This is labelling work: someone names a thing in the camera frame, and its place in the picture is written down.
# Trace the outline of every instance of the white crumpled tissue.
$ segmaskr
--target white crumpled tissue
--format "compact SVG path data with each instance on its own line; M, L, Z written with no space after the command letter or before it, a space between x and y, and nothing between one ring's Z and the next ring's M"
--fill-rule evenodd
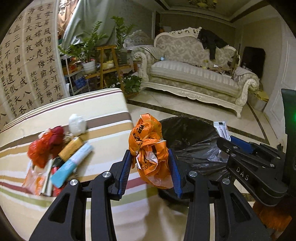
M74 136L79 136L86 131L86 121L82 116L72 114L69 118L69 130Z

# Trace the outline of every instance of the white flower pot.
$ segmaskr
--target white flower pot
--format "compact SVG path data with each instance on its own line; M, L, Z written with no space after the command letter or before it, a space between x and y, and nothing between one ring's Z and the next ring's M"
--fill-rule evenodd
M96 61L93 60L88 63L82 64L85 74L93 74L96 72Z

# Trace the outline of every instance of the green stripe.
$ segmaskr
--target green stripe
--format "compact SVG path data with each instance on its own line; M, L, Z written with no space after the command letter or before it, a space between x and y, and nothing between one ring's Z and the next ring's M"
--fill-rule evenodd
M37 205L40 207L48 208L52 204L52 201L38 200L38 199L22 196L22 195L10 192L10 191L3 189L3 188L0 188L0 192L4 193L10 197L13 197L15 199L18 199L18 200L21 200L21 201L24 201L24 202L27 202L30 204L34 204L34 205ZM131 202L140 201L140 200L143 200L145 198L149 198L154 195L157 195L157 188L150 187L150 188L147 188L147 189L135 192L135 193L124 195L119 202L111 200L111 206L115 207L115 206L131 203ZM86 203L86 209L90 209L90 208L91 208L91 202L89 201Z

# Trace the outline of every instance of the black jacket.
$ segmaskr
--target black jacket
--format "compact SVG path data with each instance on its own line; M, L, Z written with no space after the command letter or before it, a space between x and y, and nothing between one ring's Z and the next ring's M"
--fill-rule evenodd
M202 42L204 49L210 50L210 59L215 59L216 47L223 48L227 45L227 43L222 38L219 38L210 30L203 28L198 34L198 39Z

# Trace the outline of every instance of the orange curtain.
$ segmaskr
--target orange curtain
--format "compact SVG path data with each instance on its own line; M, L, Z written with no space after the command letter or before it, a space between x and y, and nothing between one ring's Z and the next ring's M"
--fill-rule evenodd
M61 37L64 36L65 30L71 20L73 12L76 8L76 5L79 0L67 0L65 1L66 8L64 9L63 15L61 15L62 11L59 12L58 16L58 35Z

